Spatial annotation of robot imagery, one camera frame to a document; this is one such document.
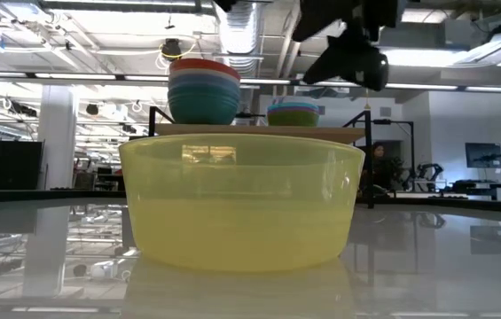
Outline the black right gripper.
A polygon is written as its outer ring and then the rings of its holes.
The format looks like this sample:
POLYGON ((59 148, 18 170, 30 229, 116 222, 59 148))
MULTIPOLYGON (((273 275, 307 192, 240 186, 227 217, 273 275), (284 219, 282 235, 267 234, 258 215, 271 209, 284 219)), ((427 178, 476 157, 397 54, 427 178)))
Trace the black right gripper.
POLYGON ((328 36, 327 48, 309 67, 302 80, 307 84, 341 79, 380 91, 388 81, 389 63, 375 44, 384 27, 394 28, 403 14, 403 0, 300 0, 300 18, 292 40, 303 42, 335 20, 353 18, 359 38, 328 36), (360 67, 355 69, 358 53, 360 67))

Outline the cyan translucent bowl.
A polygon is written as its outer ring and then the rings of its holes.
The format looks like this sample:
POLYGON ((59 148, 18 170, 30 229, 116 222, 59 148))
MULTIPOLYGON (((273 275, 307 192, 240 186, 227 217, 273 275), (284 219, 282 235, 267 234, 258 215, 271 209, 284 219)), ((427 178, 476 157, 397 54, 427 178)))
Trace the cyan translucent bowl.
POLYGON ((318 112, 319 107, 317 105, 311 104, 311 103, 303 103, 303 102, 282 102, 282 103, 276 103, 268 106, 268 111, 269 110, 274 110, 277 108, 308 108, 311 109, 315 112, 318 112))

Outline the wall monitor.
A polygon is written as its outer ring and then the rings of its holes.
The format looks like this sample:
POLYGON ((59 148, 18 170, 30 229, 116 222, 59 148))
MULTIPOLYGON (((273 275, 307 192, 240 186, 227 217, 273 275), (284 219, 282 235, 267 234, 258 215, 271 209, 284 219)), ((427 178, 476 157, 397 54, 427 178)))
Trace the wall monitor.
POLYGON ((501 154, 499 144, 465 143, 466 166, 468 168, 501 168, 501 159, 489 162, 476 161, 479 157, 488 154, 501 154))

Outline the red plastic bowl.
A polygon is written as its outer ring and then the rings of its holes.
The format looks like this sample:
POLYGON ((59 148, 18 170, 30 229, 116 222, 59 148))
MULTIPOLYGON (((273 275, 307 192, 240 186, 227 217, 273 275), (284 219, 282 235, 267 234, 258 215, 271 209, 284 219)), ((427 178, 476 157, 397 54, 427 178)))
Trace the red plastic bowl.
POLYGON ((201 59, 201 58, 182 58, 175 60, 170 64, 170 71, 179 71, 184 69, 207 69, 218 71, 224 74, 231 75, 236 78, 238 81, 241 79, 239 73, 230 66, 226 66, 225 64, 215 62, 209 59, 201 59))

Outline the pink translucent bowl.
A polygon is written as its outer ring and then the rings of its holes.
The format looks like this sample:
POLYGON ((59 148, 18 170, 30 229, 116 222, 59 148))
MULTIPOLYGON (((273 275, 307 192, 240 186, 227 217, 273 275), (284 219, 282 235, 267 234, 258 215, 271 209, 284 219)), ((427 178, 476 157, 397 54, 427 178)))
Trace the pink translucent bowl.
POLYGON ((318 108, 315 107, 315 105, 313 107, 303 106, 303 105, 289 105, 289 106, 272 105, 267 110, 267 113, 282 113, 282 112, 302 112, 302 113, 318 114, 319 111, 318 108))

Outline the silver ceiling duct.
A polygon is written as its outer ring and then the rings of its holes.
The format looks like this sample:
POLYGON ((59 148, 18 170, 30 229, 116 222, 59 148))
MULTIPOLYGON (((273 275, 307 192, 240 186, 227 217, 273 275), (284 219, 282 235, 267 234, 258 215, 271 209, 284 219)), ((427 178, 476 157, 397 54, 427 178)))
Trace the silver ceiling duct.
POLYGON ((258 59, 254 58, 259 43, 262 6, 253 2, 237 2, 226 12, 215 4, 223 62, 242 77, 256 75, 258 59))

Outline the teal plastic bowl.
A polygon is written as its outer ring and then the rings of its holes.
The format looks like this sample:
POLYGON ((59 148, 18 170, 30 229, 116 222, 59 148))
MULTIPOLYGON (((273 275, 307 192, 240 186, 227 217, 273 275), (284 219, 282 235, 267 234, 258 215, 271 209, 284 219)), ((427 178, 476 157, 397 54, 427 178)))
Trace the teal plastic bowl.
POLYGON ((168 90, 177 124, 231 125, 238 112, 240 89, 194 84, 168 90))

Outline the green translucent bowl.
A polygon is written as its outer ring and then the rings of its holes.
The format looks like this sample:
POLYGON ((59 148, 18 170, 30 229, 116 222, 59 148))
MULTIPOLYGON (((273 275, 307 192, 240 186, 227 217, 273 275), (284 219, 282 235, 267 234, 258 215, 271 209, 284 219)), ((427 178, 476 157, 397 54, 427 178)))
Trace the green translucent bowl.
POLYGON ((282 110, 268 113, 270 126, 315 127, 319 115, 310 111, 282 110))

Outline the blue plastic bowl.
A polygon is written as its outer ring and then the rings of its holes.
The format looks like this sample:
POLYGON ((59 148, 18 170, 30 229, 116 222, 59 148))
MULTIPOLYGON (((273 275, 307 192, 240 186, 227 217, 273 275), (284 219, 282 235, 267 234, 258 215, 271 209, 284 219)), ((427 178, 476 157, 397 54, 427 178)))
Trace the blue plastic bowl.
POLYGON ((168 94, 190 89, 219 89, 230 94, 240 94, 239 83, 212 74, 184 74, 173 77, 168 82, 168 94))

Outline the person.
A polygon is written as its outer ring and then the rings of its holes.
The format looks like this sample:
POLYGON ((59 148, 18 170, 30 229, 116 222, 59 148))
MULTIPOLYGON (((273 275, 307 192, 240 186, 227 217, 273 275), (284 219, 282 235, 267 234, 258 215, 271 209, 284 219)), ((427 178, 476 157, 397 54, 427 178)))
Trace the person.
POLYGON ((373 184, 385 191, 394 189, 394 182, 402 172, 402 161, 394 156, 387 156, 383 143, 372 145, 372 180, 373 184))

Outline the wooden shelf with black frame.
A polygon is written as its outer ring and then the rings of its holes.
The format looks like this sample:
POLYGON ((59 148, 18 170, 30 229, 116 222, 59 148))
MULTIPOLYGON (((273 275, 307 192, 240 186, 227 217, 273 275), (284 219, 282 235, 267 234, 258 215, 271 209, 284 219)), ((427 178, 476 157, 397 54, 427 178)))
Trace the wooden shelf with black frame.
POLYGON ((364 152, 352 128, 154 124, 139 194, 174 209, 344 211, 364 152))

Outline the overhead light bar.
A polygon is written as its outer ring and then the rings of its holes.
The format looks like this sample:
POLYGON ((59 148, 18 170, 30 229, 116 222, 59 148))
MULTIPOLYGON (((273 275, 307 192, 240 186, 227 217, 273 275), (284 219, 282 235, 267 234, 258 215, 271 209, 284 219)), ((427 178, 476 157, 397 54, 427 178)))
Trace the overhead light bar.
MULTIPOLYGON (((127 75, 127 74, 66 74, 66 73, 23 73, 0 72, 0 82, 31 82, 41 84, 98 84, 121 86, 157 86, 167 83, 168 77, 162 75, 127 75)), ((351 82, 318 82, 306 84, 300 80, 242 78, 243 85, 250 86, 302 86, 330 88, 359 88, 351 82)), ((464 86, 441 84, 388 83, 384 89, 456 91, 462 93, 501 94, 501 86, 464 86)))

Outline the black partition panel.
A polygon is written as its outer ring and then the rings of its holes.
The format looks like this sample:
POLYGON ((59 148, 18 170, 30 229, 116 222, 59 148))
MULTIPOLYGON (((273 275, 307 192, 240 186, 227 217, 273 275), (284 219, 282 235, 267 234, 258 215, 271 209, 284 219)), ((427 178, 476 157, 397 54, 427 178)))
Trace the black partition panel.
POLYGON ((35 190, 42 142, 0 141, 0 191, 35 190))

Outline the yellow translucent bowl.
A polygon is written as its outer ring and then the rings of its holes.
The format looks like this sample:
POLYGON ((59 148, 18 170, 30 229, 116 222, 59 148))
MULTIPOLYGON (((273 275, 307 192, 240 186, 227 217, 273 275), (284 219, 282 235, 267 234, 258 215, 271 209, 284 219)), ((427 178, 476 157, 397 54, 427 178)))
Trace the yellow translucent bowl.
POLYGON ((131 228, 148 259, 232 272, 306 268, 348 240, 364 153, 248 134, 146 137, 120 146, 131 228))

